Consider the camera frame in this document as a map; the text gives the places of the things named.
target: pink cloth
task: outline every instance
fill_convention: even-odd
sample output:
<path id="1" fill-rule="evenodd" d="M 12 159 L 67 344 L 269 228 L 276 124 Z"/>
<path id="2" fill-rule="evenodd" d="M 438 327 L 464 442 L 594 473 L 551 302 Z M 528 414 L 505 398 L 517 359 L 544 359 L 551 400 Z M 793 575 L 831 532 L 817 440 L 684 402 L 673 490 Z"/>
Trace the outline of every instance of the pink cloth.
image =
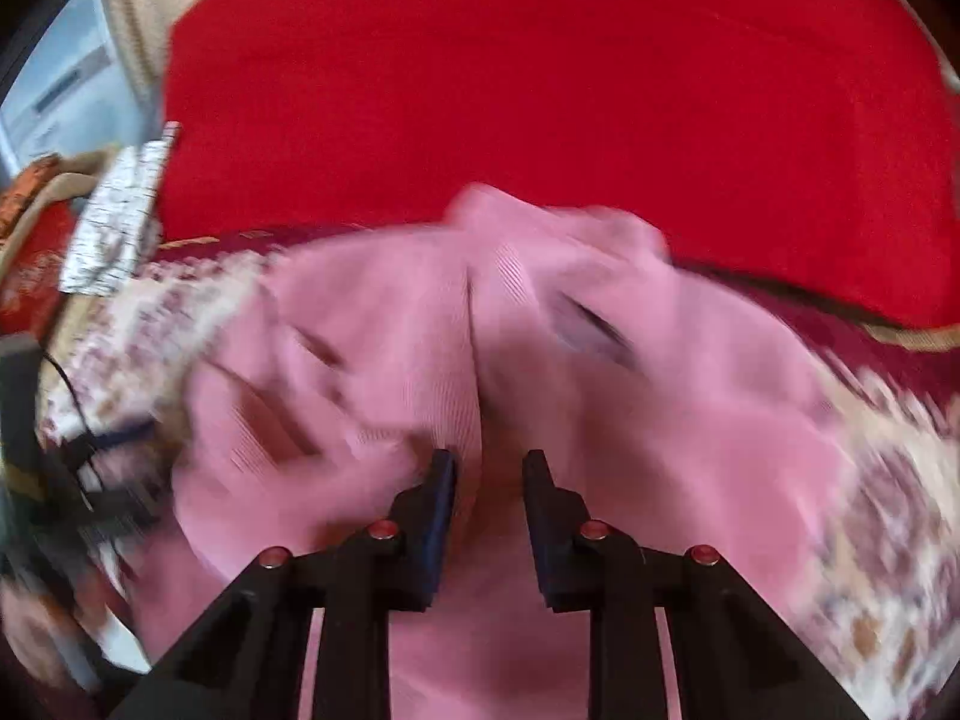
<path id="1" fill-rule="evenodd" d="M 788 613 L 843 469 L 813 363 L 622 212 L 471 187 L 445 226 L 306 245 L 189 389 L 176 517 L 224 578 L 335 543 L 460 458 L 443 584 L 391 621 L 394 717 L 580 718 L 587 615 L 536 590 L 520 459 L 641 544 L 709 542 Z"/>

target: wire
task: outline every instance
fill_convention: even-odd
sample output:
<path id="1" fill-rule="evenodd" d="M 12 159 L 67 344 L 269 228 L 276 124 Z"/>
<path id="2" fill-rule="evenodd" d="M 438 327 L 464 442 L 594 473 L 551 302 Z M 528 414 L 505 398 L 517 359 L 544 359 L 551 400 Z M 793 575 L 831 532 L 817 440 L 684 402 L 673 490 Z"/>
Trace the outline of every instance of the wire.
<path id="1" fill-rule="evenodd" d="M 43 351 L 43 359 L 49 362 L 50 365 L 54 367 L 54 370 L 59 373 L 59 376 L 64 380 L 66 384 L 66 389 L 70 392 L 70 397 L 73 399 L 73 407 L 77 410 L 77 415 L 80 418 L 80 423 L 83 424 L 83 432 L 88 435 L 93 435 L 93 430 L 90 430 L 90 424 L 86 421 L 86 416 L 83 415 L 83 408 L 80 408 L 80 399 L 77 397 L 77 391 L 73 389 L 73 385 L 70 383 L 70 379 L 67 378 L 66 371 L 61 367 L 61 364 L 54 360 L 50 352 L 46 349 Z"/>
<path id="2" fill-rule="evenodd" d="M 64 380 L 66 384 L 66 389 L 70 392 L 70 398 L 73 400 L 73 407 L 77 410 L 77 415 L 80 418 L 80 424 L 83 424 L 83 435 L 88 437 L 90 442 L 93 442 L 93 430 L 90 430 L 90 423 L 86 421 L 86 416 L 83 414 L 83 407 L 80 406 L 80 397 L 77 395 L 77 391 L 73 389 L 73 384 L 70 382 L 69 377 L 66 375 L 66 371 L 61 367 L 61 364 L 54 360 L 50 352 L 46 349 L 43 351 L 43 359 L 49 362 L 50 365 L 54 367 L 54 370 L 59 373 L 59 376 Z M 104 490 L 104 479 L 100 475 L 100 471 L 97 470 L 97 466 L 93 463 L 91 458 L 86 466 L 90 469 L 90 472 L 94 475 L 97 480 L 97 483 L 100 485 L 100 489 Z"/>

